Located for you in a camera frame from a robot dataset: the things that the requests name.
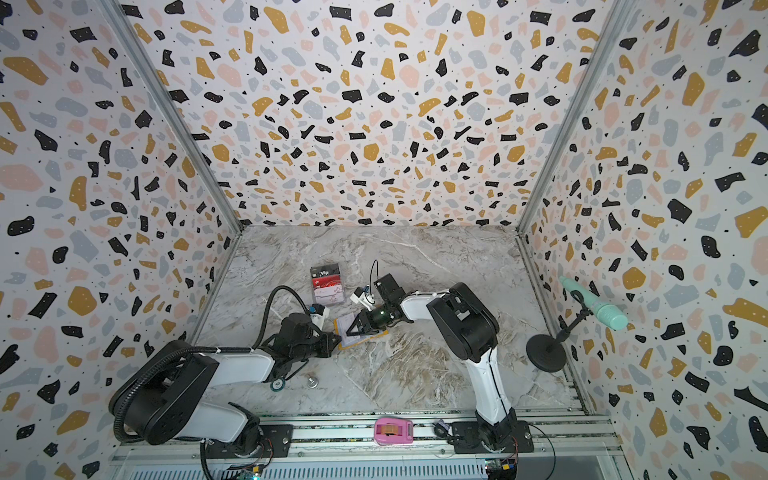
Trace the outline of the yellow leather card holder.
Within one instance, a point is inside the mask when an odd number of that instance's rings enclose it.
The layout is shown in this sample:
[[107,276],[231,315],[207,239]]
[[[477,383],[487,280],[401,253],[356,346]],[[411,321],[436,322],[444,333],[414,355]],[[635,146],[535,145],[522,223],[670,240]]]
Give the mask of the yellow leather card holder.
[[368,340],[381,338],[388,334],[388,331],[383,331],[377,334],[349,335],[347,330],[352,326],[355,318],[356,315],[354,313],[348,313],[334,320],[334,331],[341,337],[340,350],[350,349]]

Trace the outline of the black VIP card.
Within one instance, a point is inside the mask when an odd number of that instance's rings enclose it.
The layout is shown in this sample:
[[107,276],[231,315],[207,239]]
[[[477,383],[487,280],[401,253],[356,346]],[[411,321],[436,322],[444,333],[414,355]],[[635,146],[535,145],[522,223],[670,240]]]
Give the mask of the black VIP card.
[[313,280],[319,278],[326,278],[337,276],[340,274],[340,268],[337,263],[326,264],[321,266],[315,266],[310,269],[311,278]]

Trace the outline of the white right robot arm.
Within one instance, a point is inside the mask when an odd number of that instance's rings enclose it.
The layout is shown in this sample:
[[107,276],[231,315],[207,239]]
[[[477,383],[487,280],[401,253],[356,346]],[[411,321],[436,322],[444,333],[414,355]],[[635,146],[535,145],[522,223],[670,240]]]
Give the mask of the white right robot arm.
[[499,323],[465,283],[438,292],[407,293],[387,274],[357,288],[351,300],[362,310],[347,328],[349,336],[372,336],[402,322],[433,321],[453,355],[466,364],[479,423],[497,428],[516,422],[498,367]]

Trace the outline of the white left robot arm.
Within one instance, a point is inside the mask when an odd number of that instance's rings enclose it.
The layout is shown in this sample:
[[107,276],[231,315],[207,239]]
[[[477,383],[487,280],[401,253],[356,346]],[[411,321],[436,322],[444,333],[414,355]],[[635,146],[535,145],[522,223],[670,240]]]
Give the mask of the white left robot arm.
[[121,443],[169,440],[257,442],[260,419],[234,402],[211,403],[209,392],[236,384],[267,384],[279,391],[311,359],[332,356],[341,336],[321,330],[310,315],[291,313],[279,331],[252,347],[193,346],[173,340],[113,395],[109,411]]

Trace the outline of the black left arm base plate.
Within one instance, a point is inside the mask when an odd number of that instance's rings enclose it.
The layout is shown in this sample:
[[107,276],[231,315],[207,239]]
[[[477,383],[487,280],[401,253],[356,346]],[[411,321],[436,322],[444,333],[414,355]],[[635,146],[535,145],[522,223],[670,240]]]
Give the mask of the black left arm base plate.
[[259,425],[246,427],[231,443],[206,442],[208,459],[236,459],[245,462],[264,461],[288,456],[292,444],[292,425]]

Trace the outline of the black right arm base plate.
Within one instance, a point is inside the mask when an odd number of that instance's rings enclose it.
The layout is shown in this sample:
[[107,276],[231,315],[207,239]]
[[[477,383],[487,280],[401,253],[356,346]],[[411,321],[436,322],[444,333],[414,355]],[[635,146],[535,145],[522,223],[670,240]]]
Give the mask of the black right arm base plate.
[[495,426],[485,421],[460,421],[433,423],[433,432],[445,440],[457,454],[498,453],[511,455],[532,453],[534,444],[529,424],[525,421],[501,422]]

